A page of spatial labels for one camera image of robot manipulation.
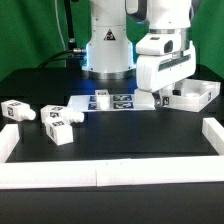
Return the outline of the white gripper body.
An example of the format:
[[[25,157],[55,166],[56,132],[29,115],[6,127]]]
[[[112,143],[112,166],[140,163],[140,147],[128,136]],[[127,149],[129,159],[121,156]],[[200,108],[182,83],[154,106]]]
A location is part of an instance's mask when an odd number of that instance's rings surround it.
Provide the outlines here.
[[[179,34],[148,33],[136,44],[136,83],[156,92],[194,74],[196,52],[192,41]]]

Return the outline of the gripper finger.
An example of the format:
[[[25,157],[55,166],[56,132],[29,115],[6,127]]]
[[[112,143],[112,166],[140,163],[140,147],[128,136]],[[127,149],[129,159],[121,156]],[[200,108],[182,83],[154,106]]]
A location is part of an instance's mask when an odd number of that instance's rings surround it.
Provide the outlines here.
[[[182,95],[182,91],[183,91],[183,86],[184,86],[184,82],[183,81],[179,81],[175,83],[174,89],[172,90],[172,93],[175,96],[181,96]]]
[[[154,106],[156,108],[161,108],[163,106],[163,99],[162,96],[160,95],[159,91],[153,92],[152,96],[154,98]]]

